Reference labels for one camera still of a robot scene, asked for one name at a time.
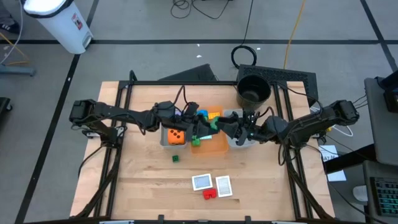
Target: green block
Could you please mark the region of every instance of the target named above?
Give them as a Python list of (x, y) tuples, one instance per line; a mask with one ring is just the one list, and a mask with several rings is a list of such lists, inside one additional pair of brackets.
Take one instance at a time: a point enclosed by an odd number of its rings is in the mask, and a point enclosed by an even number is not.
[(214, 130), (218, 130), (217, 125), (216, 125), (218, 118), (219, 118), (219, 116), (215, 117), (210, 123), (210, 127), (213, 128)]
[(179, 160), (178, 156), (173, 156), (173, 162), (178, 162)]
[(192, 146), (200, 146), (200, 139), (196, 136), (192, 136)]

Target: red block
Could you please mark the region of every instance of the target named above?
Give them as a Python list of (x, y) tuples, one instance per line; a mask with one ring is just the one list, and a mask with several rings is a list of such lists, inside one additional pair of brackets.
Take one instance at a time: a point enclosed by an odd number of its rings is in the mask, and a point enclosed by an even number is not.
[(206, 200), (217, 197), (216, 189), (208, 189), (203, 191), (203, 196)]

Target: wooden table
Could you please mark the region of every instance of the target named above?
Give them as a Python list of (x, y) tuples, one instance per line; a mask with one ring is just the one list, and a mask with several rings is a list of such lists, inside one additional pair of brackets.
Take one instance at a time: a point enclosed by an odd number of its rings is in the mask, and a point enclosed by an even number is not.
[[(103, 82), (98, 101), (114, 105), (117, 86), (118, 82)], [(302, 82), (288, 82), (288, 86), (305, 93)], [(135, 85), (130, 110), (148, 110), (155, 102), (173, 101), (179, 88), (177, 85)], [(188, 101), (195, 101), (200, 106), (239, 108), (232, 86), (197, 85), (186, 88)], [(295, 118), (309, 114), (305, 96), (291, 91), (289, 96)], [(280, 97), (286, 118), (282, 90)], [(181, 96), (177, 106), (183, 108), (184, 105)], [(273, 94), (259, 111), (268, 106), (277, 111)], [(160, 130), (143, 136), (135, 125), (127, 126), (112, 219), (156, 220), (158, 215), (163, 214), (166, 220), (244, 220), (245, 215), (250, 215), (252, 220), (295, 220), (287, 169), (278, 165), (278, 145), (273, 142), (256, 144), (249, 149), (229, 150), (223, 156), (195, 157), (188, 147), (177, 151), (163, 149), (159, 144)], [(309, 144), (318, 146), (315, 140)], [(85, 156), (99, 145), (99, 139), (89, 139)], [(309, 190), (326, 212), (334, 216), (319, 152), (307, 147), (301, 153)], [(83, 167), (71, 215), (80, 212), (97, 190), (104, 154), (105, 150), (102, 150)], [(175, 154), (180, 157), (178, 163), (172, 162)], [(191, 177), (207, 173), (213, 177), (213, 183), (215, 177), (229, 175), (233, 196), (204, 200), (201, 191), (194, 192)], [(297, 192), (301, 214), (305, 217), (303, 197), (298, 187)], [(101, 214), (105, 214), (107, 199), (106, 192)]]

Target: white trash can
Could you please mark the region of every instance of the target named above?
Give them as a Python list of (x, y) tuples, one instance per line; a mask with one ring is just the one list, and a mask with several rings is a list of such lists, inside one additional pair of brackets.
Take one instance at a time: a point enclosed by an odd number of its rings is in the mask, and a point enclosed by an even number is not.
[(72, 54), (84, 53), (93, 38), (73, 0), (27, 0), (24, 10)]

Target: orange tray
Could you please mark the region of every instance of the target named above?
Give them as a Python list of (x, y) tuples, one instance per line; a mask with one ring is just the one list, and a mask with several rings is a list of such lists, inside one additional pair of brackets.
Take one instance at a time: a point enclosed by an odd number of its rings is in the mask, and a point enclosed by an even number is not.
[[(198, 110), (207, 110), (208, 113), (219, 112), (223, 116), (222, 106), (207, 106)], [(220, 156), (226, 154), (229, 149), (226, 135), (222, 131), (219, 134), (212, 135), (211, 139), (200, 140), (200, 146), (192, 146), (191, 142), (189, 144), (192, 154), (196, 156)]]

